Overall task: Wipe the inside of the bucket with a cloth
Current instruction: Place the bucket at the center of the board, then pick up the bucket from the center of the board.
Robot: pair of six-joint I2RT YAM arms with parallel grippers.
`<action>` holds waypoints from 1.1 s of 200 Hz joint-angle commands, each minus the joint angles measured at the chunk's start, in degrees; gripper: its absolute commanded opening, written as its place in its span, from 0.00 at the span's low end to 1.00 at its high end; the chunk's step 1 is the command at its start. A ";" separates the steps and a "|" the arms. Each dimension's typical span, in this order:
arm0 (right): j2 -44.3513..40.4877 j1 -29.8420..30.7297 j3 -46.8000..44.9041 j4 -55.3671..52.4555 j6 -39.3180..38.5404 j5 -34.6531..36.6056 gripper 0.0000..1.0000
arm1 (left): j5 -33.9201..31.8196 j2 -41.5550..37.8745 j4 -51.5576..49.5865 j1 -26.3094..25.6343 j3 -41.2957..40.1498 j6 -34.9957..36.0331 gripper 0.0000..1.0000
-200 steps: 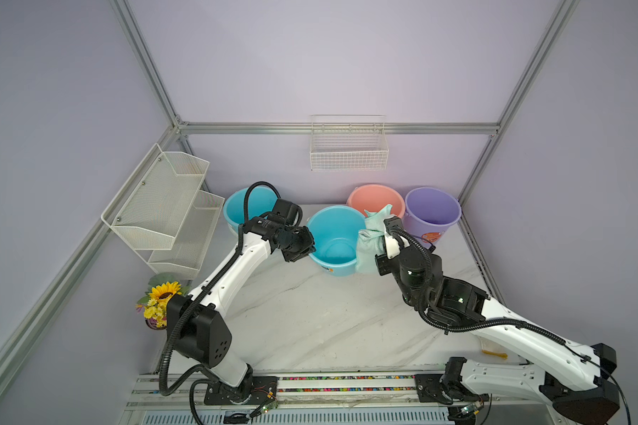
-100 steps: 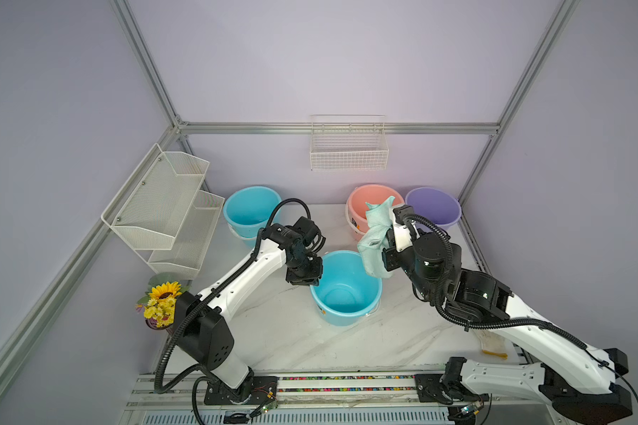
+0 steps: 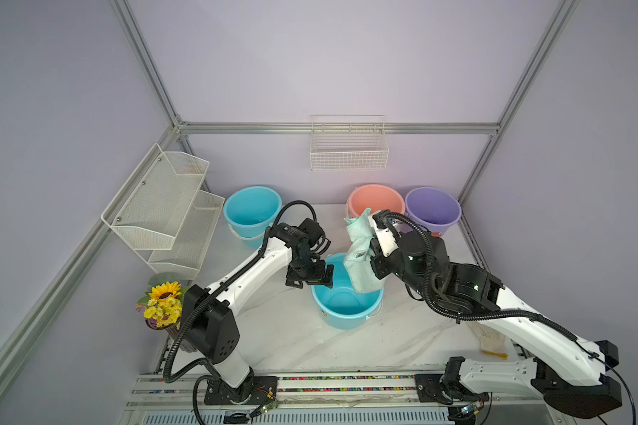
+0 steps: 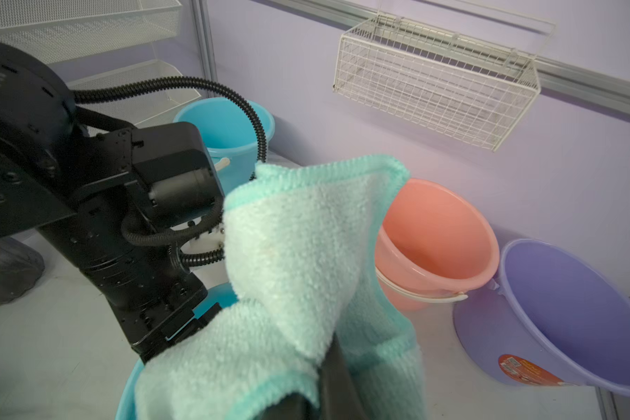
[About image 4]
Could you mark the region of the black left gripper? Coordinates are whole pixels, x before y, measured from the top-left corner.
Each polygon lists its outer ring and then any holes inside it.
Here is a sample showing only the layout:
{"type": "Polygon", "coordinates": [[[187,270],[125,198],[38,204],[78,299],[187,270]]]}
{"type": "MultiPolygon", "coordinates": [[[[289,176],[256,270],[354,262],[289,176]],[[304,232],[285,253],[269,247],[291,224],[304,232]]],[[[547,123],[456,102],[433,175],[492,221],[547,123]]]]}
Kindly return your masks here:
{"type": "Polygon", "coordinates": [[[75,134],[62,171],[73,214],[40,233],[107,299],[140,359],[201,329],[194,308],[208,292],[180,248],[219,223],[223,192],[199,130],[75,134]]]}

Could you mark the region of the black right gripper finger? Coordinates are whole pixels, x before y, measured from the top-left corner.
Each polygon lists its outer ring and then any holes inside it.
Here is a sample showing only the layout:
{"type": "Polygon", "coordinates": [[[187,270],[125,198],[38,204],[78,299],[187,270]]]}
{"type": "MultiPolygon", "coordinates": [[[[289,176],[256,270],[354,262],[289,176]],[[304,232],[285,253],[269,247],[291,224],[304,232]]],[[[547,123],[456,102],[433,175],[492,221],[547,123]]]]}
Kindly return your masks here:
{"type": "Polygon", "coordinates": [[[320,365],[318,387],[320,392],[318,409],[303,395],[291,394],[266,409],[260,419],[368,419],[336,335],[320,365]]]}

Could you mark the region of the teal bucket being wiped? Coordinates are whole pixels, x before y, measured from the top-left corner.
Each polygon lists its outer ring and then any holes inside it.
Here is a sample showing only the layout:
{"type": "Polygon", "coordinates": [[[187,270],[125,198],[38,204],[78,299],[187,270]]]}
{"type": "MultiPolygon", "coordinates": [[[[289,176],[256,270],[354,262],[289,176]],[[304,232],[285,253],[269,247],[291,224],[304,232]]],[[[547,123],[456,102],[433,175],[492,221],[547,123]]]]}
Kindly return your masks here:
{"type": "Polygon", "coordinates": [[[187,105],[175,122],[193,124],[215,164],[229,164],[217,171],[223,192],[230,194],[246,184],[257,164],[257,135],[250,119],[232,101],[209,98],[187,105]]]}

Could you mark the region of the mint green microfibre cloth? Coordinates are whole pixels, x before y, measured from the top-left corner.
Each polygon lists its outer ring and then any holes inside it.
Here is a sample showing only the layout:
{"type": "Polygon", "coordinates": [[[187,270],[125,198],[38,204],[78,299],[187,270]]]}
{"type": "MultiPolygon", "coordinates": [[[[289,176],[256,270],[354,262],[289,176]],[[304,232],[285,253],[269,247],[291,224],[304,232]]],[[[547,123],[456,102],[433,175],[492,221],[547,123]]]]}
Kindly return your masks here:
{"type": "Polygon", "coordinates": [[[409,179],[394,157],[321,166],[258,164],[224,203],[236,302],[147,362],[140,419],[260,419],[291,394],[320,407],[320,365],[334,335],[367,419],[424,419],[416,332],[385,297],[374,253],[409,179]]]}

